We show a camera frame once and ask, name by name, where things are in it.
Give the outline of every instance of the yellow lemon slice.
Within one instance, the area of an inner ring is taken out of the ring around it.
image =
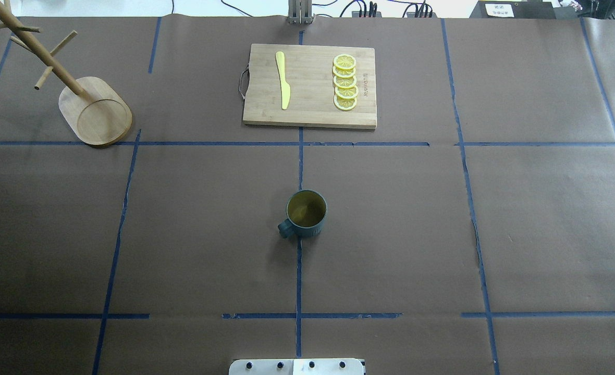
[[[333,77],[333,84],[341,89],[348,89],[356,86],[356,76],[349,78],[341,78],[338,76]]]
[[[333,74],[336,77],[340,77],[340,78],[353,77],[356,74],[356,68],[345,70],[345,69],[339,69],[337,67],[333,67]]]
[[[333,58],[333,66],[343,70],[353,69],[356,66],[356,59],[352,55],[343,53]]]
[[[348,89],[343,89],[336,86],[336,95],[338,95],[341,99],[354,99],[358,96],[358,87],[353,86]]]
[[[343,111],[349,111],[356,106],[356,98],[353,99],[342,99],[338,95],[333,95],[333,104]]]

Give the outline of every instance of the mug rim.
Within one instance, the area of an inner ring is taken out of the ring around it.
[[[315,224],[315,225],[313,225],[311,227],[300,226],[297,223],[294,223],[291,218],[289,218],[289,202],[291,202],[291,200],[293,199],[293,197],[296,196],[296,194],[301,193],[301,192],[312,192],[314,194],[319,195],[319,197],[322,199],[322,201],[324,201],[324,206],[326,206],[326,211],[324,211],[324,217],[317,224]],[[324,198],[324,196],[322,194],[320,194],[319,192],[317,192],[315,190],[312,190],[312,189],[301,189],[301,190],[298,190],[297,192],[293,193],[291,195],[291,197],[289,197],[289,200],[287,201],[287,206],[284,207],[284,213],[286,214],[287,219],[289,220],[289,222],[292,225],[294,225],[294,226],[296,226],[298,228],[301,228],[301,229],[312,229],[312,228],[316,227],[317,225],[321,224],[322,222],[324,222],[324,220],[326,219],[326,216],[328,215],[328,202],[326,202],[326,198]]]

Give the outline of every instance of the teal cup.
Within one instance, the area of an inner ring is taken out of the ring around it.
[[[318,235],[324,227],[328,206],[326,199],[314,190],[300,190],[287,202],[287,219],[277,228],[282,238],[293,234],[298,237]]]

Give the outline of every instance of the white floor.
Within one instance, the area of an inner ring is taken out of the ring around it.
[[[238,16],[237,10],[222,4],[220,0],[174,0],[175,12],[193,16]],[[255,16],[286,15],[287,0],[225,0]],[[332,0],[314,0],[314,3],[330,3]],[[171,12],[171,0],[11,0],[17,16],[161,16]],[[338,17],[348,1],[338,0],[328,7],[314,7],[315,14]],[[441,18],[468,18],[476,0],[439,0],[428,2]],[[401,17],[406,4],[377,0],[377,10],[384,17]],[[352,4],[350,10],[358,10]]]

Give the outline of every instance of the knife handle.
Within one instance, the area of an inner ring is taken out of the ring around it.
[[[284,77],[284,52],[275,52],[275,61],[277,62],[277,71],[279,71],[279,80],[280,82],[285,82],[286,79]]]

